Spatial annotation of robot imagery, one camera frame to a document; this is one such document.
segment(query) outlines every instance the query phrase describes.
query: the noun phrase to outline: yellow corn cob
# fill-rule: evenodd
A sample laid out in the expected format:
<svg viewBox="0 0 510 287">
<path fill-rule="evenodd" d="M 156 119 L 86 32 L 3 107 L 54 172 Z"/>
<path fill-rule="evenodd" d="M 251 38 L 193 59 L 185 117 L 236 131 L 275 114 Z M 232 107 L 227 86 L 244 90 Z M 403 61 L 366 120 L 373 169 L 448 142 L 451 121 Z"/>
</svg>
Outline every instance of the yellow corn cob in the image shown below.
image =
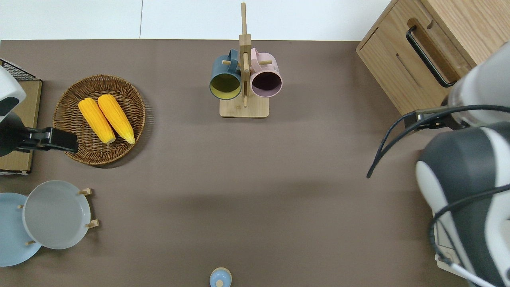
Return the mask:
<svg viewBox="0 0 510 287">
<path fill-rule="evenodd" d="M 78 103 L 78 108 L 89 126 L 105 144 L 111 144 L 115 140 L 112 128 L 106 121 L 105 116 L 92 98 L 85 98 Z"/>
<path fill-rule="evenodd" d="M 115 98 L 110 94 L 104 94 L 97 99 L 97 103 L 113 129 L 120 137 L 133 145 L 135 143 L 133 128 Z"/>
</svg>

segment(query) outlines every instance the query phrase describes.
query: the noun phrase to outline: wicker basket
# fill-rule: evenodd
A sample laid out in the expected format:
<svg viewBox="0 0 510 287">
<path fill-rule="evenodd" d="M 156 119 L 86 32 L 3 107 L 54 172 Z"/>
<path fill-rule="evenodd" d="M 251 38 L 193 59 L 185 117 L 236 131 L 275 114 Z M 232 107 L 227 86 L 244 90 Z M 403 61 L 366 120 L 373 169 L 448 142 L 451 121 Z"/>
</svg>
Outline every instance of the wicker basket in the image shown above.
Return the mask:
<svg viewBox="0 0 510 287">
<path fill-rule="evenodd" d="M 57 103 L 53 126 L 78 136 L 78 152 L 66 154 L 81 163 L 89 165 L 111 163 L 127 154 L 134 146 L 117 134 L 113 143 L 104 144 L 80 113 L 78 103 L 82 99 L 97 100 L 106 93 L 115 97 L 128 117 L 135 134 L 135 145 L 145 126 L 145 105 L 142 96 L 128 81 L 111 75 L 96 75 L 74 83 Z"/>
</svg>

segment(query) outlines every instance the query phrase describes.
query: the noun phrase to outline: drawer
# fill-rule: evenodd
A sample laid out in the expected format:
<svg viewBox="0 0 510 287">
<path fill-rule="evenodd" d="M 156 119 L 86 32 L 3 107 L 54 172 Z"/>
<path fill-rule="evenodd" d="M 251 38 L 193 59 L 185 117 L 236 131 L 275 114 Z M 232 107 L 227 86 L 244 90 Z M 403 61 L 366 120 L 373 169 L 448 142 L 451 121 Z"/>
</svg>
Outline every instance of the drawer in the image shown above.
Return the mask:
<svg viewBox="0 0 510 287">
<path fill-rule="evenodd" d="M 413 38 L 446 82 L 472 66 L 419 0 L 393 1 L 357 52 L 401 114 L 437 107 L 448 95 L 406 39 Z"/>
</svg>

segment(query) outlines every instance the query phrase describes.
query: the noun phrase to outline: gray tabletop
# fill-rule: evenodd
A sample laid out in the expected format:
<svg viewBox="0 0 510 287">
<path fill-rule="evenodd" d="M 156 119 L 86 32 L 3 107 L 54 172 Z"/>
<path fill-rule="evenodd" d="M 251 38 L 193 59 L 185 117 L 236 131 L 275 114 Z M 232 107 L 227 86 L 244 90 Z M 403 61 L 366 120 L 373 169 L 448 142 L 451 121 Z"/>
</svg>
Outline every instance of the gray tabletop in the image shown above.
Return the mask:
<svg viewBox="0 0 510 287">
<path fill-rule="evenodd" d="M 426 238 L 431 211 L 414 177 L 427 133 L 365 174 L 396 109 L 355 53 L 357 42 L 254 41 L 284 81 L 266 119 L 222 118 L 213 60 L 237 41 L 2 41 L 0 57 L 43 82 L 38 127 L 74 82 L 111 74 L 147 103 L 140 142 L 95 168 L 36 152 L 32 173 L 2 176 L 28 195 L 47 180 L 91 187 L 101 226 L 74 247 L 41 248 L 0 269 L 1 286 L 459 286 Z"/>
</svg>

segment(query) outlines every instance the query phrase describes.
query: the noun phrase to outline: wooden base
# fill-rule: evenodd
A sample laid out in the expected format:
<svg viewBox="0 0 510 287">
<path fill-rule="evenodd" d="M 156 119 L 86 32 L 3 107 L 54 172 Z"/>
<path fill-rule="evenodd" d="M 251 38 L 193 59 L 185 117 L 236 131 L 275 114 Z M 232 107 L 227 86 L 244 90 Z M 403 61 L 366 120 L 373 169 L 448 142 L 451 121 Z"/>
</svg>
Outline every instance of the wooden base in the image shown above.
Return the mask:
<svg viewBox="0 0 510 287">
<path fill-rule="evenodd" d="M 269 116 L 269 98 L 250 95 L 247 98 L 247 107 L 244 107 L 243 95 L 232 100 L 220 100 L 220 115 L 222 117 L 249 117 L 265 118 Z"/>
</svg>

